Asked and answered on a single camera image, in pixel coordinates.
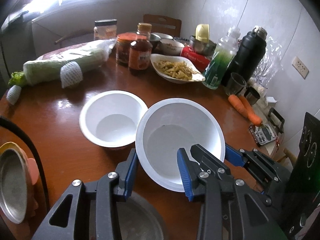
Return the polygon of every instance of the electrical socket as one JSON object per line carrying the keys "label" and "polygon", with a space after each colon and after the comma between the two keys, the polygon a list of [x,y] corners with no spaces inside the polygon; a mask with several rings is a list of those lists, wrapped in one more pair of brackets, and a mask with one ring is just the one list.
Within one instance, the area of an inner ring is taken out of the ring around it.
{"label": "electrical socket", "polygon": [[306,76],[308,75],[309,70],[306,67],[306,65],[304,65],[303,62],[297,56],[294,57],[292,61],[292,66],[294,66],[294,68],[300,73],[300,75],[304,79],[306,79]]}

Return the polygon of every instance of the clear plastic cup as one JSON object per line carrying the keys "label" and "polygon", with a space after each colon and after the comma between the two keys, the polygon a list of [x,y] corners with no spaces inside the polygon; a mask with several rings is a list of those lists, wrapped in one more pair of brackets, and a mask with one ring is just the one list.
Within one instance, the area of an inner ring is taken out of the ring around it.
{"label": "clear plastic cup", "polygon": [[228,81],[228,84],[226,86],[226,94],[228,96],[230,95],[236,95],[247,85],[247,82],[244,80],[242,76],[240,76],[238,73],[231,73],[231,77]]}

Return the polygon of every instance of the black jar lid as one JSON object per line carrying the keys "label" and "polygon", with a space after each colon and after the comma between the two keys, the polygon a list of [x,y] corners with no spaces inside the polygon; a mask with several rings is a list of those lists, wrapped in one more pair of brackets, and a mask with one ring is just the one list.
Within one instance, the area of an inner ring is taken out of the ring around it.
{"label": "black jar lid", "polygon": [[99,21],[94,21],[94,26],[110,26],[110,25],[116,25],[117,24],[116,19],[109,19],[109,20],[99,20]]}

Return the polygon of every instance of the white bowl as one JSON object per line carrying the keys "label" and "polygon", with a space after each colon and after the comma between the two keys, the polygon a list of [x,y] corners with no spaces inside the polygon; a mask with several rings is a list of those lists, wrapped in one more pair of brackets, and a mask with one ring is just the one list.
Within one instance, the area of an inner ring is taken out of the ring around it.
{"label": "white bowl", "polygon": [[152,34],[158,35],[161,39],[173,40],[173,37],[171,35],[168,35],[165,33],[152,33]]}
{"label": "white bowl", "polygon": [[135,141],[147,105],[125,91],[106,91],[91,98],[82,108],[79,124],[84,136],[103,147],[122,147]]}
{"label": "white bowl", "polygon": [[136,151],[145,172],[169,190],[184,192],[177,150],[200,144],[222,162],[225,142],[216,119],[203,106],[183,98],[170,98],[151,106],[142,117]]}
{"label": "white bowl", "polygon": [[[184,61],[189,68],[192,70],[196,71],[197,74],[192,74],[192,79],[191,80],[181,80],[177,78],[173,78],[171,76],[167,76],[166,74],[161,73],[159,70],[156,68],[155,62],[159,60],[164,60],[164,61],[170,61],[170,62],[182,62]],[[177,83],[177,84],[185,84],[185,83],[190,83],[190,82],[199,82],[199,81],[204,81],[205,77],[197,70],[197,68],[193,65],[193,63],[188,60],[185,57],[177,57],[177,56],[165,56],[165,55],[160,55],[160,54],[151,54],[150,61],[152,63],[153,68],[157,72],[157,74],[161,77],[163,77],[165,80],[168,80],[172,83]]]}
{"label": "white bowl", "polygon": [[160,49],[165,55],[180,56],[184,44],[175,40],[161,39]]}

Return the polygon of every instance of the brown table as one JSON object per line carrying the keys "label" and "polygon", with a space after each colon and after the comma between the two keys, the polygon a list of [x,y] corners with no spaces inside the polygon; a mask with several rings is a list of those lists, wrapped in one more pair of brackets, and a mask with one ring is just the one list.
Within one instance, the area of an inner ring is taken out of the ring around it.
{"label": "brown table", "polygon": [[[94,95],[107,90],[125,90],[140,97],[148,107],[166,98],[187,98],[208,109],[220,124],[226,143],[234,148],[251,150],[257,147],[244,119],[228,102],[222,88],[216,91],[201,83],[174,84],[156,74],[150,67],[145,73],[133,76],[128,69],[116,65],[111,57],[106,64],[84,74],[76,89],[62,89],[60,81],[25,87],[15,106],[5,97],[0,113],[20,126],[35,144],[46,175],[51,206],[74,179],[95,181],[126,160],[131,147],[111,151],[88,141],[79,128],[83,105]],[[14,141],[26,150],[21,140],[1,128],[0,143]],[[231,166],[235,178],[242,178],[250,187],[255,180],[242,168]],[[170,239],[194,240],[199,222],[200,203],[189,203],[184,193],[162,188],[151,180],[141,167],[138,169],[134,191],[146,198],[162,215]],[[41,183],[36,184],[40,208],[30,221],[32,231],[45,215]]]}

